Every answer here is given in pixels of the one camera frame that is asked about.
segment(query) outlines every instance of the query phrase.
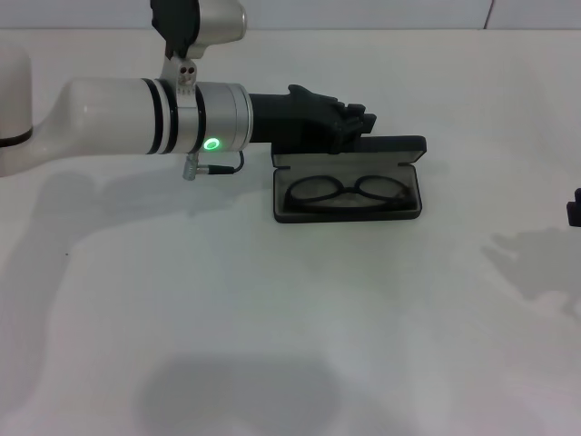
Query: white table surface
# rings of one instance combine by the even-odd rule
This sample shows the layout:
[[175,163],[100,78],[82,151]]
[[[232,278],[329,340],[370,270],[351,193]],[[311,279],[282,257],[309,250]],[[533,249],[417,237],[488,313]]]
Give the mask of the white table surface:
[[[148,31],[2,31],[34,116],[77,75],[155,77]],[[269,150],[0,181],[2,436],[581,432],[581,33],[250,32],[201,79],[302,84],[422,134],[420,219],[280,225]]]

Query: open glasses case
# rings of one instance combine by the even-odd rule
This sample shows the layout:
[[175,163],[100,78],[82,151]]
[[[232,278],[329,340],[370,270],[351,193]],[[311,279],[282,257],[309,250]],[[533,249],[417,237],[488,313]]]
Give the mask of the open glasses case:
[[426,151],[422,136],[362,137],[341,154],[288,154],[273,146],[274,217],[279,223],[416,219],[422,202],[412,164]]

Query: green led light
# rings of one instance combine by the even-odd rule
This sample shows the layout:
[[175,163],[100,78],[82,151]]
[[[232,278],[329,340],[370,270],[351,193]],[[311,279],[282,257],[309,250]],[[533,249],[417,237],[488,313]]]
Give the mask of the green led light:
[[210,138],[208,141],[203,143],[204,150],[208,152],[215,152],[218,150],[222,144],[220,144],[220,140],[217,138]]

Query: black eyeglasses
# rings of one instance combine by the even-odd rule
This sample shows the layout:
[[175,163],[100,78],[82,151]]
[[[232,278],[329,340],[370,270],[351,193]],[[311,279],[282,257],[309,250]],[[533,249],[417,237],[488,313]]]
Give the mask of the black eyeglasses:
[[[346,194],[359,195],[371,204],[354,206],[349,205],[349,201],[348,205],[329,204]],[[287,210],[306,213],[395,212],[416,207],[408,186],[399,180],[380,175],[361,177],[352,188],[345,187],[329,175],[307,177],[290,186],[284,202]]]

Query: white wall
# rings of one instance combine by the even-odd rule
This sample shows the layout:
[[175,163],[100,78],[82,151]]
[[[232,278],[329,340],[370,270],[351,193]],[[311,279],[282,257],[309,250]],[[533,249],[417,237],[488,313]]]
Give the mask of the white wall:
[[[242,0],[253,28],[481,28],[491,0]],[[149,0],[0,0],[0,27],[146,27]]]
[[581,0],[497,0],[489,29],[581,29]]

